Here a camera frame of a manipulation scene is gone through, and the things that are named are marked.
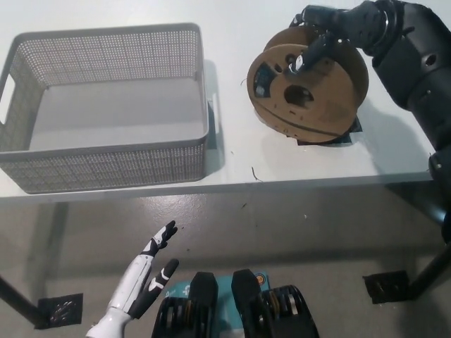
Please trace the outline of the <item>white and black left hand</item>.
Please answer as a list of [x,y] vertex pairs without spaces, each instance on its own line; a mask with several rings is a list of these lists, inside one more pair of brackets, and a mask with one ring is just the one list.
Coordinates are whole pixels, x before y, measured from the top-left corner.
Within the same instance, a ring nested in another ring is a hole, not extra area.
[[156,254],[167,247],[168,240],[177,232],[175,221],[163,226],[132,260],[122,276],[108,307],[133,319],[139,319],[154,303],[179,265],[171,259],[155,276],[151,276]]

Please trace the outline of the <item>black and white right hand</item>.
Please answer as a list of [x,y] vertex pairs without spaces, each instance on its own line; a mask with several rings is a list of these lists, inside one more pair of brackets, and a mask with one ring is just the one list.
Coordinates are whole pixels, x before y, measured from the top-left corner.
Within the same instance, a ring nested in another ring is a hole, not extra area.
[[363,1],[352,9],[308,5],[290,23],[323,30],[295,61],[289,63],[287,74],[299,75],[312,69],[322,58],[331,58],[335,46],[349,42],[358,49],[376,45],[386,31],[388,18],[380,1]]

